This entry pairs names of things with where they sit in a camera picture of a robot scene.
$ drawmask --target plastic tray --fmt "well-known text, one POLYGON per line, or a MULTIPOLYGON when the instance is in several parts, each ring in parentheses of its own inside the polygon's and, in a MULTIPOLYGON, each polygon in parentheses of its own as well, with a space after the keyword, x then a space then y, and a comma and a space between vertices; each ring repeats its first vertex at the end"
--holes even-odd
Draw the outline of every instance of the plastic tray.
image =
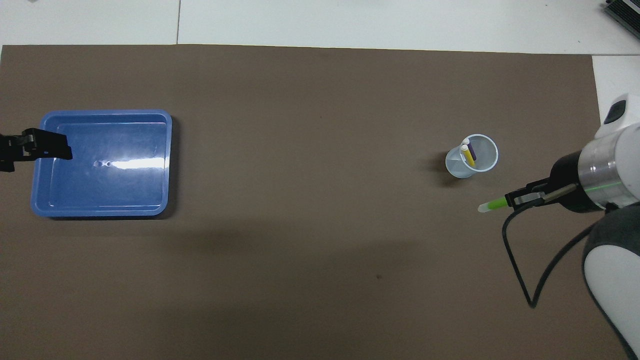
POLYGON ((172 130, 166 111, 53 111, 40 128, 66 135, 73 159, 36 160, 37 215, 153 216, 165 209, 172 130))

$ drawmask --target white table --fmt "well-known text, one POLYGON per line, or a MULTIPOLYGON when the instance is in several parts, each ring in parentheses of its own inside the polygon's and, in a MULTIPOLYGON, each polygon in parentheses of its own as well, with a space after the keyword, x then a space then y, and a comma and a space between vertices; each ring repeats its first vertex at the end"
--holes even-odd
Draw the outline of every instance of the white table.
POLYGON ((601 117, 640 93, 604 0, 4 0, 1 44, 238 44, 592 54, 601 117))

